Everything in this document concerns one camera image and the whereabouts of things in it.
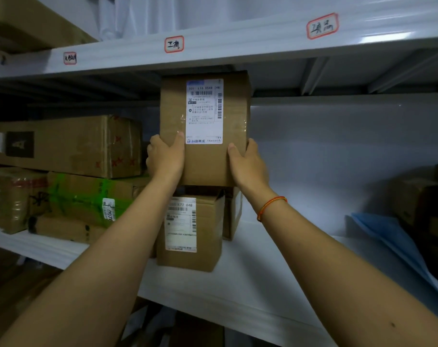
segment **red-bordered sticker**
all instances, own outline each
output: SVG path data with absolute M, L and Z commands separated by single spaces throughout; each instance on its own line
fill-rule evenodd
M 184 50 L 184 45 L 185 42 L 182 35 L 171 36 L 164 39 L 164 51 L 166 53 L 181 52 Z
M 63 63 L 65 63 L 67 66 L 76 64 L 76 52 L 63 52 Z
M 326 16 L 314 19 L 307 23 L 307 38 L 314 40 L 319 37 L 336 33 L 339 29 L 337 13 L 330 13 Z

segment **person's right arm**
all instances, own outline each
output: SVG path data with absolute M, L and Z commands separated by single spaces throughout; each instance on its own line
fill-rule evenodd
M 228 152 L 233 177 L 258 213 L 277 194 L 257 144 L 250 139 L 244 157 L 233 144 Z M 438 346 L 433 313 L 284 200 L 268 205 L 262 224 L 340 347 Z

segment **hand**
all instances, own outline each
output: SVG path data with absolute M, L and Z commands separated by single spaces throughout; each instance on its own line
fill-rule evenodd
M 184 169 L 185 160 L 185 137 L 182 132 L 177 133 L 172 146 L 168 146 L 161 140 L 159 135 L 153 135 L 150 145 L 147 147 L 148 173 L 163 180 L 172 181 L 176 185 L 179 182 Z
M 246 197 L 255 190 L 269 187 L 269 174 L 264 161 L 259 156 L 256 141 L 248 140 L 244 157 L 233 143 L 229 145 L 227 151 L 233 179 Z

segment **shelf surface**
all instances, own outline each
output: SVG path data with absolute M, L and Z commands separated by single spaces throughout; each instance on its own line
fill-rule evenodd
M 438 92 L 438 0 L 332 7 L 9 56 L 0 61 L 0 95 L 152 100 L 163 76 L 236 70 L 248 71 L 256 98 Z M 338 31 L 309 39 L 310 21 L 333 12 Z M 183 37 L 183 51 L 165 51 L 171 36 Z M 65 64 L 66 53 L 75 64 Z
M 374 240 L 336 237 L 438 315 L 438 293 Z M 0 230 L 0 247 L 65 269 L 87 245 Z M 261 225 L 241 222 L 224 241 L 212 273 L 159 267 L 150 260 L 139 296 L 279 346 L 335 346 L 280 252 Z

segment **person's left hand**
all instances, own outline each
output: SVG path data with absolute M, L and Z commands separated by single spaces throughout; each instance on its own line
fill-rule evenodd
M 163 178 L 179 182 L 184 169 L 185 160 L 185 136 L 182 132 L 177 133 L 172 146 L 168 146 L 161 140 L 159 135 L 153 135 L 150 145 L 147 147 L 148 173 L 152 178 Z

